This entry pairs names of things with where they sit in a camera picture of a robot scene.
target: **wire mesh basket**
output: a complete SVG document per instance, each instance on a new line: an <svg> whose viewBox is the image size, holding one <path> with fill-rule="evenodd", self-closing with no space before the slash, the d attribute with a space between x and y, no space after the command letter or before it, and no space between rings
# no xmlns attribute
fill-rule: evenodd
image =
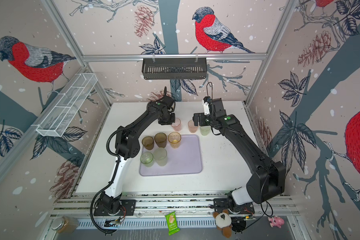
<svg viewBox="0 0 360 240"><path fill-rule="evenodd" d="M93 73L77 74L72 86L44 118L36 131L42 136L61 137L88 97L97 78Z"/></svg>
<svg viewBox="0 0 360 240"><path fill-rule="evenodd" d="M144 58L144 79L205 79L206 58Z"/></svg>

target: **white wire basket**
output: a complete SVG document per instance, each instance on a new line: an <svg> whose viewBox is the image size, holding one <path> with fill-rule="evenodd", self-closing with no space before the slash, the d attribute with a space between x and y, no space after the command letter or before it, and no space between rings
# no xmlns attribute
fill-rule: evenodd
<svg viewBox="0 0 360 240"><path fill-rule="evenodd" d="M77 74L77 79L44 118L36 131L42 136L61 137L90 94L97 78L93 73Z"/></svg>

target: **clear plastic cup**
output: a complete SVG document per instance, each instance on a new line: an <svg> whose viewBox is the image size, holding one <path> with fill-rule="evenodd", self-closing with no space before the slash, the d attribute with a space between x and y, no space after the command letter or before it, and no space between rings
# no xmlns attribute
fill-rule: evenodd
<svg viewBox="0 0 360 240"><path fill-rule="evenodd" d="M173 127L173 130L175 130L176 132L180 132L180 130L181 130L181 121L180 121L180 119L176 118L175 122L172 123L171 126Z"/></svg>
<svg viewBox="0 0 360 240"><path fill-rule="evenodd" d="M154 138L151 136L146 136L141 140L141 144L147 149L152 150L155 146L154 144Z"/></svg>
<svg viewBox="0 0 360 240"><path fill-rule="evenodd" d="M197 131L198 126L195 126L193 120L188 122L188 129L191 133L195 133Z"/></svg>
<svg viewBox="0 0 360 240"><path fill-rule="evenodd" d="M155 142L158 147L167 146L167 135L164 132L159 132L155 135Z"/></svg>
<svg viewBox="0 0 360 240"><path fill-rule="evenodd" d="M178 132L171 132L168 135L168 142L171 144L172 148L178 148L180 146L181 135Z"/></svg>
<svg viewBox="0 0 360 240"><path fill-rule="evenodd" d="M203 136L207 136L210 131L211 131L211 126L200 126L200 133Z"/></svg>
<svg viewBox="0 0 360 240"><path fill-rule="evenodd" d="M144 166L151 167L154 165L154 156L150 152L144 152L140 157L140 161Z"/></svg>
<svg viewBox="0 0 360 240"><path fill-rule="evenodd" d="M158 149L156 149L154 151L154 160L156 161L156 163L159 166L161 166L161 167L165 166L168 161L167 151L162 147L159 147Z"/></svg>

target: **stuffed toy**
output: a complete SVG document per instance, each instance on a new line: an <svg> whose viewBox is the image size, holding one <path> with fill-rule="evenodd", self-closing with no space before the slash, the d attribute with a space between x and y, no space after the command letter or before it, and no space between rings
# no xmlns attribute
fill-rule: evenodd
<svg viewBox="0 0 360 240"><path fill-rule="evenodd" d="M229 212L227 209L224 209L220 214L218 212L213 212L217 229L223 231L223 236L226 238L230 238L232 235L232 220L228 214Z"/></svg>
<svg viewBox="0 0 360 240"><path fill-rule="evenodd" d="M269 225L271 225L271 227L281 228L281 226L284 224L284 220L278 216L269 217L268 221L270 221Z"/></svg>

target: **purple tray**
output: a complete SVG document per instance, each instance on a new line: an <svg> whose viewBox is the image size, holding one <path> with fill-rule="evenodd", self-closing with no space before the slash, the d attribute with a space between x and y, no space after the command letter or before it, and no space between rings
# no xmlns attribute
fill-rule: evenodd
<svg viewBox="0 0 360 240"><path fill-rule="evenodd" d="M143 147L144 152L153 152L158 148L155 146L152 150ZM180 147L174 149L167 142L165 147L167 151L168 162L161 167L156 162L151 167L146 167L140 163L141 176L159 176L159 175L175 175L175 174L192 174L199 173L203 169L202 156L200 153L199 137L194 134L182 135Z"/></svg>

